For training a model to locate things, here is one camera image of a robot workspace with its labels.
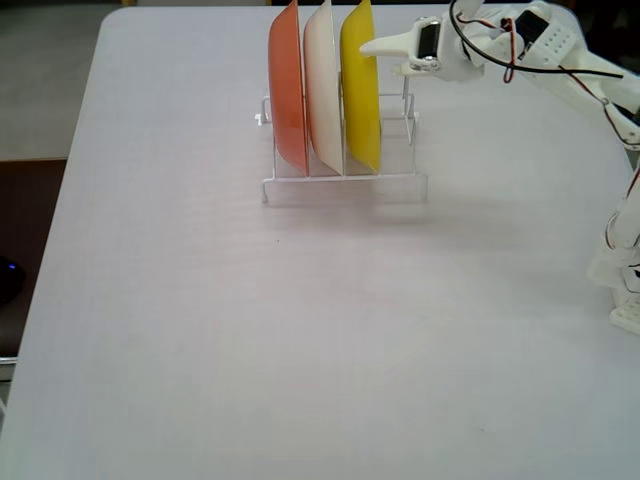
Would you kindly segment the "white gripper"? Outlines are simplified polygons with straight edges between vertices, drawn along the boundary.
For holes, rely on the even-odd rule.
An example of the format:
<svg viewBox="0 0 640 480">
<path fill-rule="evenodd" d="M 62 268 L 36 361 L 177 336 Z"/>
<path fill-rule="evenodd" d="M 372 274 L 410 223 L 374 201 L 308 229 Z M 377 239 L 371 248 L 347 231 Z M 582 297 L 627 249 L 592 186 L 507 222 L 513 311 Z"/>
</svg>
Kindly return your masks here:
<svg viewBox="0 0 640 480">
<path fill-rule="evenodd" d="M 367 57 L 415 58 L 418 62 L 394 65 L 396 76 L 435 76 L 445 81 L 468 82 L 484 76 L 484 66 L 474 65 L 464 53 L 459 35 L 451 20 L 427 17 L 416 30 L 378 37 L 364 43 L 359 51 Z"/>
</svg>

